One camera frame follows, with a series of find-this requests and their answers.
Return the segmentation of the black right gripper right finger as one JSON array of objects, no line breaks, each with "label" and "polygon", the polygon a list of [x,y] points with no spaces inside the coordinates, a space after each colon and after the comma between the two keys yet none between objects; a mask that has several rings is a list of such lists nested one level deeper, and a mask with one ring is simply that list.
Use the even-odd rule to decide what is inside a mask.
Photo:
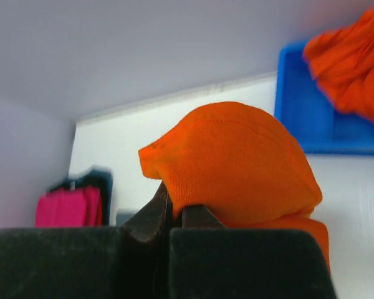
[{"label": "black right gripper right finger", "polygon": [[170,232],[169,298],[336,298],[320,244],[303,229],[228,229],[189,206]]}]

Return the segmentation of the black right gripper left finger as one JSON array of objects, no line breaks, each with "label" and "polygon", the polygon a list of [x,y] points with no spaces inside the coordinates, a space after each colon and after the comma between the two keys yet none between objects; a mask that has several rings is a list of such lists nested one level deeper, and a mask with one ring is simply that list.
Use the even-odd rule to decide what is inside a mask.
[{"label": "black right gripper left finger", "polygon": [[0,298],[166,298],[170,196],[120,226],[0,229]]}]

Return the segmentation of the orange t shirt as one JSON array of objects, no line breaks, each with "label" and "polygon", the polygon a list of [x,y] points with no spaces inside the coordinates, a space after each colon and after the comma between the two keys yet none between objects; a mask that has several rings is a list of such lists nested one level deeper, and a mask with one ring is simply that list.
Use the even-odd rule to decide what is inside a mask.
[{"label": "orange t shirt", "polygon": [[[338,112],[374,123],[374,8],[311,39],[303,57]],[[311,219],[322,192],[297,140],[267,112],[203,105],[138,156],[143,175],[166,186],[173,217],[204,205],[230,228],[304,230],[329,258],[328,230]]]}]

